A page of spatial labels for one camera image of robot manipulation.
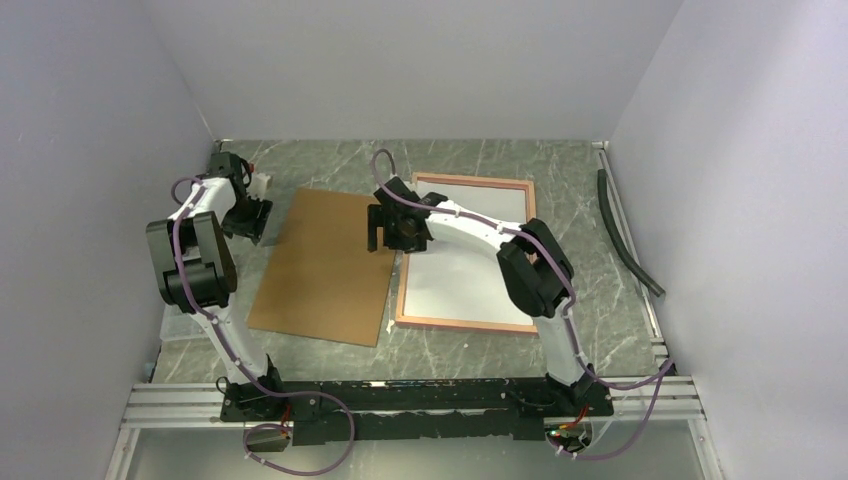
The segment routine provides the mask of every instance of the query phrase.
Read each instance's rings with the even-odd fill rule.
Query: wall
[[[162,302],[144,237],[211,139],[140,4],[0,3],[0,478],[103,478]]]
[[[848,4],[681,7],[612,136],[728,477],[846,478]]]
[[[146,0],[236,139],[606,139],[680,3]]]

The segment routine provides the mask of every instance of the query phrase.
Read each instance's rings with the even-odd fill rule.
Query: wood-framed whiteboard
[[[536,216],[532,181],[434,173],[414,173],[412,181],[422,197],[435,191],[499,220]],[[495,258],[438,241],[403,255],[396,312],[398,325],[536,333],[532,318],[509,300]]]

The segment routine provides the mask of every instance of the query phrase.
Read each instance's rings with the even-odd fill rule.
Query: black tube
[[[615,217],[612,215],[612,207],[609,204],[609,195],[607,194],[607,171],[603,168],[598,170],[598,207],[601,209],[601,217],[604,219],[604,226],[607,227],[607,233],[609,233],[610,240],[612,240],[612,246],[615,247],[618,258],[621,259],[624,266],[633,272],[633,275],[636,275],[636,278],[648,287],[648,290],[655,296],[661,297],[665,295],[665,290],[660,284],[636,263],[630,252],[627,251],[627,246],[624,245],[621,234],[618,233],[618,227],[615,226]]]

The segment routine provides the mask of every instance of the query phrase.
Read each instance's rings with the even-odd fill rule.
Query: metal frame
[[[598,165],[610,174],[610,194],[612,196],[610,200],[615,207],[613,214],[631,255],[638,262],[633,238],[625,220],[618,190],[609,168],[605,151],[607,146],[607,142],[593,142],[592,154],[596,156]],[[652,336],[652,349],[656,357],[656,364],[659,366],[668,358],[668,348],[662,338],[649,292],[635,277],[633,281],[639,285],[638,288],[642,294],[645,325]],[[619,383],[632,383],[640,379],[641,377],[605,378],[605,380]],[[612,391],[612,402],[616,411],[614,418],[625,422],[642,420],[653,390],[652,385],[647,385],[628,392]],[[223,398],[223,394],[215,388],[214,384],[137,384],[133,386],[115,442],[106,479],[126,479],[142,429],[245,429],[256,425],[256,423],[251,422],[222,422],[218,417]],[[590,419],[590,421],[606,422],[609,418],[596,417]],[[545,423],[554,425],[572,420],[574,419],[565,417],[546,418]],[[673,420],[688,422],[704,478],[708,480],[724,479],[724,473],[692,377],[666,377],[660,387],[660,397],[657,400],[651,421]]]

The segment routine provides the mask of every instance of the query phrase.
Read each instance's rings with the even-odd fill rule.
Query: marble tabletop
[[[371,194],[368,162],[388,148],[405,180],[412,172],[532,180],[537,217],[560,241],[574,266],[574,307],[581,344],[607,376],[656,371],[645,306],[618,259],[597,205],[597,163],[580,141],[396,140],[228,141],[223,150],[273,175],[274,202],[259,246],[228,240],[239,269],[236,307],[247,312],[259,289],[273,245],[299,187]],[[504,333],[389,327],[395,316],[400,256],[395,259],[377,346],[362,347],[252,330],[284,380],[388,380],[540,376],[545,359],[538,337]],[[153,381],[212,382],[225,374],[207,339],[164,342]]]

